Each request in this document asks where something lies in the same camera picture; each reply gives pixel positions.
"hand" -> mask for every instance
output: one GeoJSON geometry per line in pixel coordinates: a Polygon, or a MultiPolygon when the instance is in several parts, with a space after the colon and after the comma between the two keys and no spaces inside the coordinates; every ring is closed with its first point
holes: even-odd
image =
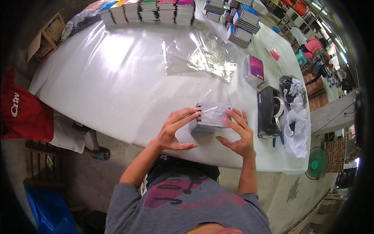
{"type": "Polygon", "coordinates": [[[256,152],[253,147],[253,130],[248,127],[247,113],[242,111],[242,115],[238,109],[233,107],[232,110],[226,110],[226,114],[233,118],[236,123],[228,118],[222,118],[223,123],[228,128],[232,128],[237,132],[241,139],[235,142],[230,142],[228,139],[223,137],[216,137],[216,139],[224,146],[242,156],[243,159],[254,159],[256,157],[256,152]]]}
{"type": "Polygon", "coordinates": [[[164,149],[178,150],[189,150],[196,148],[195,143],[179,143],[175,137],[175,132],[196,119],[200,115],[199,108],[184,108],[171,112],[169,118],[165,121],[158,135],[151,140],[150,144],[156,146],[160,151],[164,149]]]}

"green fan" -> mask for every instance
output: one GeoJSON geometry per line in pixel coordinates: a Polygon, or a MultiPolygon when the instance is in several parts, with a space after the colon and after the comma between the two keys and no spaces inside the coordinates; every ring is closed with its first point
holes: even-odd
{"type": "Polygon", "coordinates": [[[310,150],[308,170],[305,174],[311,180],[318,180],[326,173],[327,165],[326,151],[321,147],[314,147],[310,150]]]}

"teal stool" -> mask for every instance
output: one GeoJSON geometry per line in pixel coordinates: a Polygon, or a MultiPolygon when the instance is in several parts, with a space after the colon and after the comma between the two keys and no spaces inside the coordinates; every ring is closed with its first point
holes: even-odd
{"type": "Polygon", "coordinates": [[[305,58],[301,49],[295,52],[297,62],[299,63],[300,69],[303,69],[308,64],[308,60],[305,58]]]}

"sandal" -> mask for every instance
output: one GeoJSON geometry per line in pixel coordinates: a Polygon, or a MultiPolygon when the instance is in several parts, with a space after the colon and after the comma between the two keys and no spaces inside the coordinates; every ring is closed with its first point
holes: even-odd
{"type": "Polygon", "coordinates": [[[108,160],[110,159],[110,150],[104,147],[100,147],[100,150],[94,150],[96,153],[96,157],[92,156],[93,158],[96,158],[98,160],[108,160]]]}

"gray t-shirt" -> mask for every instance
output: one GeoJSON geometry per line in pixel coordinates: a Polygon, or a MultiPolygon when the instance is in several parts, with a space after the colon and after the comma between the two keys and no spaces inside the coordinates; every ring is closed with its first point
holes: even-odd
{"type": "Polygon", "coordinates": [[[185,233],[214,222],[243,233],[271,233],[257,194],[235,195],[199,173],[173,171],[160,176],[140,196],[128,183],[114,187],[105,233],[185,233]]]}

